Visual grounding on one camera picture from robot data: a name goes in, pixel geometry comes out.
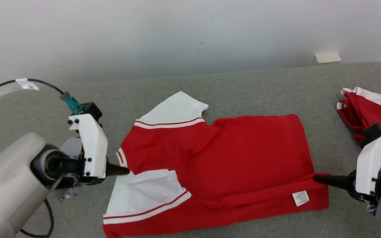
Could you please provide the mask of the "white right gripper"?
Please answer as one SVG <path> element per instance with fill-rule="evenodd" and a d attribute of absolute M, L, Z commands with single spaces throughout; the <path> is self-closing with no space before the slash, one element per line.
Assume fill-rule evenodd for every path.
<path fill-rule="evenodd" d="M 314 181 L 342 190 L 349 188 L 349 176 L 315 175 Z M 369 196 L 376 195 L 381 182 L 381 137 L 366 144 L 357 159 L 354 187 L 350 196 L 357 200 L 372 200 Z"/>

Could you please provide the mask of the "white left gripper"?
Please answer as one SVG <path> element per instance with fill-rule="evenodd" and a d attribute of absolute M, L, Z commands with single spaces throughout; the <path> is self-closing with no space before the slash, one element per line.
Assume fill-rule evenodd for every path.
<path fill-rule="evenodd" d="M 81 183 L 97 185 L 107 177 L 128 175 L 130 169 L 107 162 L 108 140 L 100 124 L 90 114 L 68 117 L 71 131 L 78 131 L 83 148 L 84 166 Z"/>

